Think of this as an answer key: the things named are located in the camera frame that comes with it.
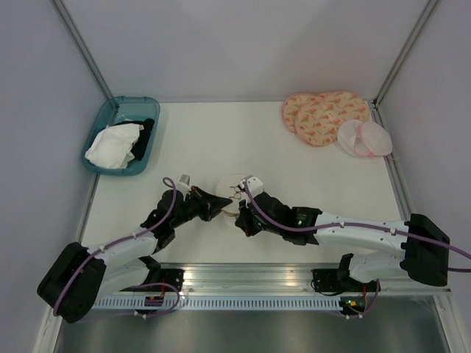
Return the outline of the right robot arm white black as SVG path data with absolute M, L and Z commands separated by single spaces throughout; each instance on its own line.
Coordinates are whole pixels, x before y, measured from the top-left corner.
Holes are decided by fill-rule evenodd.
M 356 221 L 312 207 L 289 207 L 268 193 L 239 203 L 235 226 L 246 236 L 279 235 L 298 246 L 342 244 L 370 254 L 342 256 L 336 282 L 344 290 L 377 279 L 408 276 L 423 285 L 447 285 L 449 237 L 428 217 L 407 221 Z

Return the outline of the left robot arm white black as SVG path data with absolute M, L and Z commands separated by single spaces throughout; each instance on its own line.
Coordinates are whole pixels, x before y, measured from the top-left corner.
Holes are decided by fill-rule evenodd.
M 68 244 L 40 281 L 37 294 L 55 315 L 73 324 L 109 294 L 135 286 L 152 291 L 160 284 L 160 264 L 151 256 L 174 240 L 176 228 L 194 218 L 211 221 L 231 203 L 196 186 L 184 193 L 168 190 L 131 234 L 95 246 Z

